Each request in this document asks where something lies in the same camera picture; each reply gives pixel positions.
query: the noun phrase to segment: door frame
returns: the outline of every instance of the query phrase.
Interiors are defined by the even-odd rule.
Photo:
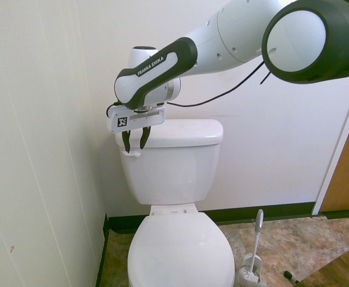
[[[341,157],[344,145],[346,143],[346,140],[349,135],[349,110],[347,112],[346,119],[344,121],[341,133],[339,134],[338,141],[336,143],[336,147],[334,149],[334,152],[331,156],[331,161],[329,163],[329,167],[327,168],[326,175],[324,176],[323,182],[320,187],[320,191],[318,193],[318,197],[315,201],[314,208],[312,210],[313,215],[317,215],[319,213],[319,210],[322,206],[324,197],[327,193],[327,190],[329,188],[332,176],[334,174],[335,168],[338,164],[339,158]]]

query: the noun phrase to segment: black baseboard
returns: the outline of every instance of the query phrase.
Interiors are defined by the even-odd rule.
[[[104,247],[102,248],[101,262],[100,262],[100,266],[99,266],[98,274],[97,274],[96,287],[100,287],[100,283],[101,283],[102,271],[104,269],[105,256],[107,254],[109,230],[110,230],[109,219],[108,219],[108,215],[105,214],[104,226],[102,227],[102,231],[104,232],[105,240],[104,240]]]
[[[311,216],[314,205],[315,202],[306,202],[205,210],[202,212],[206,213],[217,225],[225,225],[238,222],[253,222],[257,216],[258,209],[262,209],[265,213],[265,220]],[[147,215],[110,217],[108,226],[116,233],[135,233],[146,216]]]
[[[349,210],[324,211],[321,212],[328,219],[349,218]]]

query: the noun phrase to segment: tile floor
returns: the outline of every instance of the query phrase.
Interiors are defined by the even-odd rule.
[[[220,226],[239,265],[254,245],[254,223]],[[133,234],[110,231],[101,287],[128,287],[127,258]],[[349,218],[324,216],[265,221],[257,254],[268,287],[293,286],[283,276],[290,271],[298,280],[308,277],[349,250]]]

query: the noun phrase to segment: white toilet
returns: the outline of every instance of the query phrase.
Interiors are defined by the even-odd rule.
[[[216,120],[166,120],[145,148],[133,130],[126,154],[116,134],[129,188],[151,205],[128,255],[130,287],[232,287],[229,242],[194,202],[206,198],[216,172],[222,125]]]

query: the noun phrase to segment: gripper logo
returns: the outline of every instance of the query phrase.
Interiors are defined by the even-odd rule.
[[[150,62],[147,66],[143,67],[141,70],[139,70],[137,72],[137,76],[142,76],[144,75],[146,72],[148,72],[150,69],[153,69],[155,66],[158,66],[159,64],[161,64],[162,62],[164,62],[166,60],[166,56],[160,56],[158,57],[156,60],[153,60],[152,62]]]
[[[117,127],[125,127],[128,124],[128,118],[118,118]]]

